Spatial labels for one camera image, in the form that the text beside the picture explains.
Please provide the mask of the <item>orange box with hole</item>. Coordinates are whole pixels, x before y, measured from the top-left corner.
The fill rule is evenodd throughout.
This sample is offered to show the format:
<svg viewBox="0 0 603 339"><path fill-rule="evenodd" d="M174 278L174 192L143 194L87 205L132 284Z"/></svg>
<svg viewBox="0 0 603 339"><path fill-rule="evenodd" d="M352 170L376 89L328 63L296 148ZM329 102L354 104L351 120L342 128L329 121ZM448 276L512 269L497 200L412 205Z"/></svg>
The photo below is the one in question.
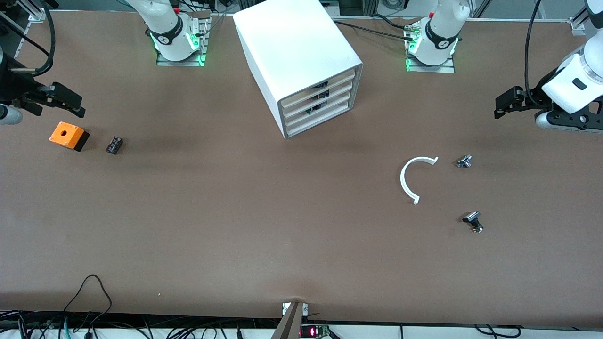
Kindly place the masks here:
<svg viewBox="0 0 603 339"><path fill-rule="evenodd" d="M69 150L81 152L90 137L90 133L78 125L59 122L49 137L49 141Z"/></svg>

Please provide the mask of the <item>white curved plastic arc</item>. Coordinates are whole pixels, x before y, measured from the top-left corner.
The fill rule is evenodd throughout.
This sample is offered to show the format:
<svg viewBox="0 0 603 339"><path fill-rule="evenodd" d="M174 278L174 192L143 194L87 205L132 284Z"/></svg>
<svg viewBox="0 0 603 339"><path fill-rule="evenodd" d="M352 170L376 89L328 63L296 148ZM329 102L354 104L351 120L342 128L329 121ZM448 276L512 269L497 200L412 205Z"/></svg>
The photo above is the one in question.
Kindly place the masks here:
<svg viewBox="0 0 603 339"><path fill-rule="evenodd" d="M409 166L411 164L414 163L418 163L418 162L422 162L422 163L428 163L429 165L435 165L435 163L437 163L437 161L439 161L439 157L425 157L425 156L420 156L420 157L414 157L412 159L409 159L409 161L407 161L407 163L405 163L405 165L403 165L403 167L400 170L400 174L399 174L399 182L400 182L400 186L401 189L403 189L405 195L407 195L413 202L413 205L418 204L418 202L420 202L420 196L416 195L408 186L407 181L406 181L406 171L409 168Z"/></svg>

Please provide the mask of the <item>small red LED device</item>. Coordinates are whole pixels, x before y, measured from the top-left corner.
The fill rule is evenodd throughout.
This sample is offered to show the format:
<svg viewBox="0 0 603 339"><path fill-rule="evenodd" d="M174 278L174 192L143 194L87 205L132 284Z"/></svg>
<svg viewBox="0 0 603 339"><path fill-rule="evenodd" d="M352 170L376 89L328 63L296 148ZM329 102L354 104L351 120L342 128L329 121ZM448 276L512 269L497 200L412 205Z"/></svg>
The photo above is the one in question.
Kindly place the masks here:
<svg viewBox="0 0 603 339"><path fill-rule="evenodd" d="M304 324L300 326L300 339L322 339L330 337L330 329L327 325Z"/></svg>

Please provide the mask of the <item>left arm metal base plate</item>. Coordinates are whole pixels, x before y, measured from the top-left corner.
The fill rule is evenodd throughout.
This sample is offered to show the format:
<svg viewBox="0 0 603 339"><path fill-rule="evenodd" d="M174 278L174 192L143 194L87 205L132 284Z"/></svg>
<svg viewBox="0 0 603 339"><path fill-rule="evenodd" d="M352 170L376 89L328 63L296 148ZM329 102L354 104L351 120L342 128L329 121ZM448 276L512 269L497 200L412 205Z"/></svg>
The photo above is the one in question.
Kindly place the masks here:
<svg viewBox="0 0 603 339"><path fill-rule="evenodd" d="M413 23L413 30L405 33L411 40L405 42L406 70L409 72L454 73L455 47L458 37L446 40L428 37L428 17Z"/></svg>

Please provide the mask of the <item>black cap metal switch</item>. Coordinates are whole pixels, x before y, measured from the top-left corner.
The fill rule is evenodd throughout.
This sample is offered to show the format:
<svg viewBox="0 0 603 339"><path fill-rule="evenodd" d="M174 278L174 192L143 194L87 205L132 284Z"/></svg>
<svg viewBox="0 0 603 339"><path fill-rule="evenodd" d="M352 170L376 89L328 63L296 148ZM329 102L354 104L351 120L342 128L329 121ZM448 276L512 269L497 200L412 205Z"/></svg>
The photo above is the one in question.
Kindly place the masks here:
<svg viewBox="0 0 603 339"><path fill-rule="evenodd" d="M474 211L465 217L462 217L462 221L468 225L471 225L474 233L481 233L484 230L484 226L479 221L480 215L480 212Z"/></svg>

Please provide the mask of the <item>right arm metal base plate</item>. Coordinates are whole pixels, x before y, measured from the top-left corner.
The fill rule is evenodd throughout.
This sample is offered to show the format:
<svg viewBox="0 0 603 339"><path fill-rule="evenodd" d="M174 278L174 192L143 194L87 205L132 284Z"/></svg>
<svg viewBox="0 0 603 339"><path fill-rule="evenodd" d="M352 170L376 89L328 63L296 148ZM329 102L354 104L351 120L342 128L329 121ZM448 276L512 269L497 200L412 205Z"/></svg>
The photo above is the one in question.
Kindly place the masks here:
<svg viewBox="0 0 603 339"><path fill-rule="evenodd" d="M177 52L177 56L183 56L185 52L190 52L187 58L181 60L170 60L160 53L157 41L153 42L156 51L157 66L182 66L182 67L203 67L208 52L210 30L212 28L212 18L198 18L190 16L184 23L182 32L175 39L175 45L183 52Z"/></svg>

